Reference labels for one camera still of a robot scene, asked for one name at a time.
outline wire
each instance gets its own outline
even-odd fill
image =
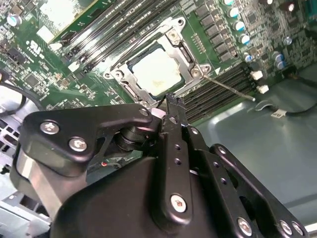
[[[25,106],[27,99],[31,100],[40,111],[45,110],[44,107],[41,105],[41,103],[32,95],[31,92],[28,92],[27,90],[22,90],[16,86],[5,83],[5,82],[1,81],[1,79],[2,79],[2,75],[0,74],[0,86],[11,89],[11,90],[18,92],[22,95],[20,105],[14,110],[5,111],[3,113],[0,113],[1,118],[16,114],[19,110],[21,110]]]

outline silver screw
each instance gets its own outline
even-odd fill
[[[246,236],[252,236],[252,229],[250,227],[250,224],[243,218],[239,217],[238,218],[238,225],[241,231],[246,235]]]
[[[69,147],[77,152],[83,152],[87,149],[87,144],[82,138],[73,138],[69,141]]]
[[[304,235],[303,230],[301,229],[301,227],[300,227],[297,223],[292,222],[292,225],[293,225],[294,229],[295,229],[301,236]]]
[[[218,147],[218,150],[222,153],[222,154],[226,154],[225,149],[223,149],[221,146]]]
[[[198,135],[198,134],[199,134],[198,130],[197,130],[196,128],[194,128],[194,127],[192,127],[192,132],[193,132],[195,135]]]
[[[198,69],[196,69],[196,68],[194,68],[194,69],[192,69],[192,76],[194,77],[194,78],[196,78],[196,77],[199,77],[201,74],[200,74],[200,71],[198,70]]]
[[[46,121],[40,125],[40,129],[42,132],[49,134],[49,135],[54,135],[59,132],[59,127],[56,123],[51,122],[51,121]]]
[[[145,110],[145,109],[143,109],[143,108],[140,109],[139,112],[140,112],[142,115],[146,116],[146,117],[149,115],[148,111]]]
[[[186,211],[186,202],[181,196],[172,195],[170,197],[170,202],[176,212],[183,213]]]
[[[291,228],[289,227],[289,225],[288,225],[285,221],[280,221],[280,224],[281,224],[283,230],[284,230],[287,234],[289,234],[289,235],[293,234]]]
[[[288,37],[286,37],[286,38],[283,40],[283,43],[284,43],[284,45],[286,45],[286,46],[291,45],[291,44],[292,44],[292,42],[293,42],[293,39],[292,39],[292,38],[290,38],[289,36],[288,36]]]

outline chip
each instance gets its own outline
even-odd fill
[[[38,79],[32,74],[25,78],[25,82],[31,87],[35,87],[39,83]]]
[[[257,19],[257,17],[256,17],[256,15],[255,15],[254,13],[251,14],[250,16],[248,16],[248,21],[249,21],[250,23],[255,22],[256,19]]]
[[[216,25],[213,25],[213,26],[211,26],[210,28],[208,28],[208,29],[206,30],[206,33],[207,33],[208,36],[213,36],[213,35],[215,35],[216,33],[218,33],[218,29],[217,29]]]
[[[195,10],[195,12],[196,12],[196,15],[197,15],[199,18],[204,17],[204,16],[206,16],[206,15],[209,13],[209,11],[208,11],[206,5],[202,5],[202,6],[198,7],[198,8]]]
[[[226,44],[221,44],[220,46],[216,47],[215,50],[218,52],[218,54],[221,54],[227,50]]]
[[[213,24],[213,18],[212,16],[206,16],[204,19],[201,20],[201,23],[203,26],[207,27]]]
[[[222,37],[220,34],[216,35],[215,37],[211,39],[211,41],[214,45],[219,45],[222,42]]]
[[[231,54],[229,52],[225,52],[222,55],[220,55],[220,59],[222,62],[227,61],[231,59]]]

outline screw head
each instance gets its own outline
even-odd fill
[[[198,134],[199,134],[199,131],[198,131],[196,128],[194,128],[194,127],[192,127],[192,132],[193,132],[195,135],[198,135]]]
[[[252,229],[250,227],[250,224],[243,218],[239,217],[238,218],[238,225],[241,231],[246,235],[246,236],[252,236]]]
[[[292,225],[294,227],[294,229],[301,235],[303,236],[304,235],[304,232],[302,230],[302,228],[295,222],[292,222]]]
[[[289,225],[288,225],[285,221],[280,221],[280,224],[281,224],[283,230],[284,230],[287,234],[289,234],[289,235],[293,234],[291,228],[289,227]]]
[[[73,138],[69,141],[69,147],[77,152],[83,152],[87,149],[87,144],[82,138]]]
[[[218,147],[218,150],[222,153],[222,154],[226,154],[225,149],[223,149],[221,146]]]
[[[42,132],[48,135],[54,135],[59,132],[59,127],[56,123],[51,121],[46,121],[40,125],[40,129]]]
[[[172,195],[170,202],[176,212],[183,213],[186,211],[186,202],[181,196]]]

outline capacitor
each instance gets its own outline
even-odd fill
[[[250,36],[246,34],[242,34],[241,36],[239,36],[239,42],[246,45],[247,43],[250,42]]]
[[[19,15],[9,15],[6,21],[10,26],[16,27],[22,24],[22,18]]]
[[[265,5],[271,5],[273,3],[273,0],[260,0],[259,1],[261,4]]]
[[[231,6],[233,5],[234,0],[223,0],[223,4],[227,5],[227,6]]]
[[[245,62],[249,63],[250,61],[252,61],[252,56],[249,55],[248,53],[244,53],[243,54],[243,59]]]
[[[281,62],[275,62],[275,67],[278,69],[284,69],[286,67],[286,62],[285,61],[281,61]]]
[[[234,7],[232,9],[229,9],[227,12],[228,17],[237,17],[239,15],[239,8]]]
[[[284,55],[282,55],[278,51],[274,51],[272,54],[272,60],[274,60],[275,62],[281,62],[282,60],[284,60]]]
[[[243,21],[236,21],[233,24],[233,29],[236,30],[236,31],[243,31],[244,27],[245,27],[245,24],[244,24]]]
[[[296,8],[296,4],[294,1],[286,1],[284,3],[282,3],[279,8],[282,11],[287,11],[287,12],[293,12]]]

